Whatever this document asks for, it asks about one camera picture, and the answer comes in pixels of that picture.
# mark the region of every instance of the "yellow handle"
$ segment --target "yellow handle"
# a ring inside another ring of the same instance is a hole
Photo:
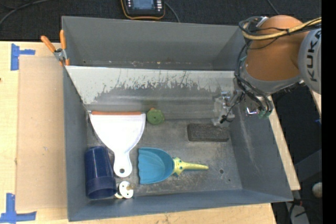
[[[174,171],[172,174],[180,175],[184,170],[208,170],[209,167],[203,164],[196,163],[186,163],[182,161],[180,158],[173,158],[174,161]]]

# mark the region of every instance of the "dark carpet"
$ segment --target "dark carpet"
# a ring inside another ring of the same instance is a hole
[[[293,16],[303,22],[321,16],[322,0],[166,0],[182,23],[237,25],[251,16]],[[59,42],[63,15],[125,19],[120,0],[0,0],[0,40],[40,41],[46,35]],[[176,22],[167,9],[164,22]],[[321,149],[319,113],[306,86],[273,99],[294,164]],[[312,184],[322,180],[322,173],[302,182],[301,194],[311,195]],[[286,223],[279,207],[278,223]],[[321,210],[307,210],[311,224],[321,223],[315,215]]]

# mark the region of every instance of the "wooden table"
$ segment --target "wooden table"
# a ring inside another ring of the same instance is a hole
[[[16,194],[17,179],[17,133],[18,133],[18,92],[20,69],[11,71],[11,44],[15,43],[20,49],[35,50],[34,56],[23,57],[50,57],[57,63],[54,55],[46,48],[42,42],[0,42],[0,212],[5,212],[6,193]],[[270,121],[279,147],[289,185],[292,190],[300,189],[300,184],[291,160],[286,140],[281,129],[276,111],[270,116]],[[40,184],[39,188],[44,191],[45,184]],[[37,216],[33,223],[68,223],[66,208],[36,208]],[[97,221],[81,221],[85,223],[96,223]],[[165,214],[123,217],[107,220],[100,220],[99,223],[237,223],[237,224],[269,224],[276,223],[271,204],[234,206],[215,209],[204,209],[184,212],[172,212]]]

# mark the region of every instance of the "blue scoop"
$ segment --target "blue scoop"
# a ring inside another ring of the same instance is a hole
[[[172,158],[159,148],[142,147],[139,149],[138,169],[140,184],[152,184],[164,181],[172,174],[179,175],[185,169],[206,170],[209,167]]]

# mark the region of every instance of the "gray metal tray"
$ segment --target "gray metal tray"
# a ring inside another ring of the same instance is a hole
[[[292,200],[270,122],[246,116],[244,102],[233,109],[236,117],[227,127],[226,142],[188,139],[188,124],[211,123],[216,117],[213,97],[233,88],[233,70],[244,44],[237,27],[67,16],[62,18],[62,27],[71,59],[71,66],[64,68],[70,221]],[[128,75],[118,76],[127,70]],[[174,75],[182,76],[176,80],[182,82],[180,87],[161,83],[132,88],[116,83],[118,78],[127,81],[144,74],[157,82],[158,72],[170,82]],[[188,73],[190,80],[183,77]],[[217,77],[217,88],[212,88],[211,76]],[[165,122],[146,123],[130,152],[132,174],[116,177],[117,182],[135,184],[134,197],[88,199],[84,152],[101,144],[88,111],[133,108],[145,112],[153,106],[167,115]],[[186,162],[208,165],[209,170],[184,171],[179,177],[140,185],[139,147],[161,148]]]

